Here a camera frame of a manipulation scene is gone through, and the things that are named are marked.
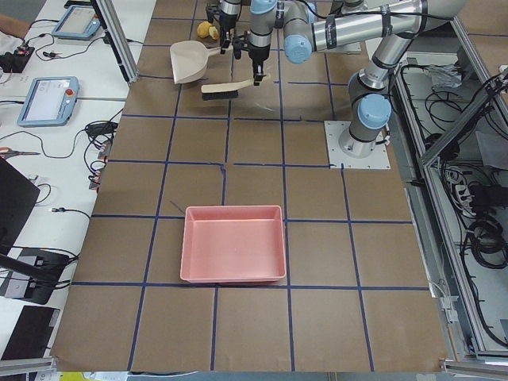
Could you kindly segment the person forearm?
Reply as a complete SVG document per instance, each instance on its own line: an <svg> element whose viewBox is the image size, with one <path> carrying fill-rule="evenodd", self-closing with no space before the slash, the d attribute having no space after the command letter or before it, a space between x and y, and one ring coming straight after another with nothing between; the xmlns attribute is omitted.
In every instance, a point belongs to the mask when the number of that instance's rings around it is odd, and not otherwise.
<svg viewBox="0 0 508 381"><path fill-rule="evenodd" d="M30 24L16 18L0 14L0 29L5 35L24 39L30 29Z"/></svg>

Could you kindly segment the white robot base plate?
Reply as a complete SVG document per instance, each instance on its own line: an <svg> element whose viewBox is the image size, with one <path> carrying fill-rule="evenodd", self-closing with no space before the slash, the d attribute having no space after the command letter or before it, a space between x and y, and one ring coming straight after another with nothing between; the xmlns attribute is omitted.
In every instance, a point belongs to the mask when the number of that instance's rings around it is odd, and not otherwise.
<svg viewBox="0 0 508 381"><path fill-rule="evenodd" d="M329 166L336 169L390 170L387 143L383 131L364 143L355 140L349 121L324 121Z"/></svg>

